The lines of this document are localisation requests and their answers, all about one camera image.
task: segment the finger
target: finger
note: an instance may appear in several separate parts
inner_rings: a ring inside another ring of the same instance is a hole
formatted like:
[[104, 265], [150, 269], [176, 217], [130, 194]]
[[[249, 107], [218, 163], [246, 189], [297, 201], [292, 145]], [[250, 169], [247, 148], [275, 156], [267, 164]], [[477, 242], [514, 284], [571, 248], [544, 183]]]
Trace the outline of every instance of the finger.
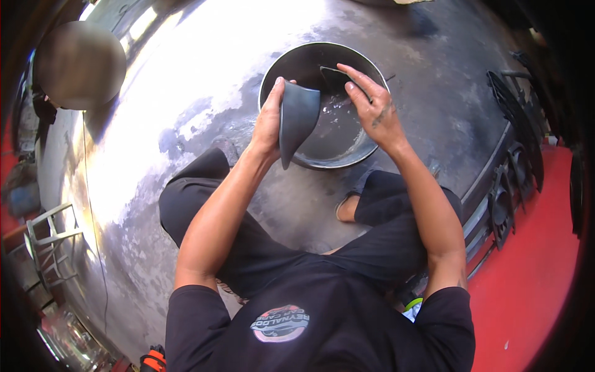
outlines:
[[351, 98], [351, 101], [355, 107], [358, 109], [359, 115], [363, 115], [372, 107], [370, 105], [370, 101], [368, 100], [368, 96], [366, 96], [366, 93], [364, 93], [364, 91], [361, 90], [356, 84], [347, 82], [345, 84], [345, 91], [347, 92], [347, 95], [349, 95], [349, 98]]
[[263, 109], [279, 109], [279, 105], [281, 104], [281, 98], [283, 97], [283, 92], [285, 91], [285, 79], [282, 77], [278, 77], [275, 80], [275, 85], [271, 89], [271, 92], [268, 94], [267, 100], [262, 105]]
[[360, 87], [362, 87], [366, 91], [366, 93], [369, 94], [369, 96], [377, 97], [382, 91], [385, 90], [383, 87], [376, 84], [376, 82], [373, 81], [370, 78], [370, 76], [359, 72], [358, 70], [356, 70], [355, 68], [353, 68], [351, 66], [337, 63], [337, 68], [339, 70], [341, 70], [342, 72], [346, 73], [351, 78], [351, 80], [353, 80]]

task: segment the person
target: person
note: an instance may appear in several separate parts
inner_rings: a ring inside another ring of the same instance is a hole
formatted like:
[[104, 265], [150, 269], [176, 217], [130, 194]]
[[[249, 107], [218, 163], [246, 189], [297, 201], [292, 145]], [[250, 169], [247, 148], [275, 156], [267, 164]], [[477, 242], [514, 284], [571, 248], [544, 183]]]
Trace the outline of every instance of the person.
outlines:
[[[233, 168], [233, 145], [218, 139], [160, 196], [162, 226], [180, 248], [167, 314], [168, 371], [471, 369], [461, 202], [415, 154], [388, 91], [352, 67], [337, 67], [372, 98], [346, 83], [362, 127], [400, 171], [373, 171], [336, 209], [340, 221], [372, 229], [319, 255], [275, 242], [246, 212], [280, 157], [279, 77]], [[413, 323], [384, 294], [426, 265]], [[217, 283], [249, 300], [233, 320]]]

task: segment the leg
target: leg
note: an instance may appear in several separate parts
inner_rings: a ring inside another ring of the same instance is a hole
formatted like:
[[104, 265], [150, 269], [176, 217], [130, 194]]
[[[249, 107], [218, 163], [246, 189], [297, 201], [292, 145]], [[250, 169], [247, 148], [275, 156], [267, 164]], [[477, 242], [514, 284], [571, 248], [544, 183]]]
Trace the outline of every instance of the leg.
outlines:
[[[159, 215], [178, 247], [196, 213], [228, 173], [223, 152], [211, 148], [167, 184], [159, 197]], [[217, 278], [238, 296], [251, 298], [306, 255], [272, 240], [246, 212]]]
[[[459, 198], [448, 189], [444, 194], [460, 219]], [[329, 261], [369, 278], [382, 290], [404, 284], [427, 265], [427, 252], [401, 175], [383, 171], [370, 174], [355, 210], [355, 221], [372, 229], [329, 256]]]

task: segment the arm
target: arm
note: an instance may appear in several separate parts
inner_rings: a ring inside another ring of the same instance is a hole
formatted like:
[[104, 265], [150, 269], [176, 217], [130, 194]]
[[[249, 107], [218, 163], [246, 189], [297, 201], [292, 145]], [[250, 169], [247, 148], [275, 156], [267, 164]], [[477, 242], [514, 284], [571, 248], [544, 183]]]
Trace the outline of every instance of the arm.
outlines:
[[174, 289], [202, 285], [217, 291], [215, 274], [227, 258], [256, 188], [279, 159], [283, 82], [283, 78], [277, 79], [256, 119], [252, 141], [186, 230], [178, 254]]
[[428, 251], [430, 278], [427, 299], [446, 287], [467, 288], [463, 228], [442, 188], [405, 138], [390, 94], [368, 76], [346, 65], [337, 65], [372, 97], [355, 84], [345, 85], [358, 109], [362, 127], [387, 152], [407, 183], [419, 235]]

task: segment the concrete floor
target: concrete floor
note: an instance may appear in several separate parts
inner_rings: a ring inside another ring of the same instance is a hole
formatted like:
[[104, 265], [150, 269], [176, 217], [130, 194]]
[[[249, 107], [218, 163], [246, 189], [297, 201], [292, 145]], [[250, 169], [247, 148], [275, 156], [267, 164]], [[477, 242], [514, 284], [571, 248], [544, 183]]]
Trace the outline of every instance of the concrete floor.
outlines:
[[[363, 53], [386, 78], [395, 75], [388, 84], [409, 141], [428, 165], [440, 162], [439, 182], [459, 196], [506, 126], [486, 71], [521, 68], [508, 55], [515, 45], [506, 27], [476, 0], [389, 8], [351, 0], [102, 0], [88, 20], [125, 40], [127, 77], [102, 110], [58, 110], [38, 150], [38, 178], [42, 205], [71, 201], [84, 230], [84, 241], [64, 248], [79, 274], [64, 287], [70, 303], [132, 361], [165, 339], [177, 248], [159, 225], [159, 194], [216, 135], [246, 147], [260, 82], [279, 55], [330, 41]], [[333, 208], [374, 164], [397, 171], [381, 150], [345, 170], [292, 164], [283, 171], [277, 162], [249, 211], [290, 248], [336, 248], [366, 231], [336, 221]], [[235, 314], [233, 298], [224, 300]]]

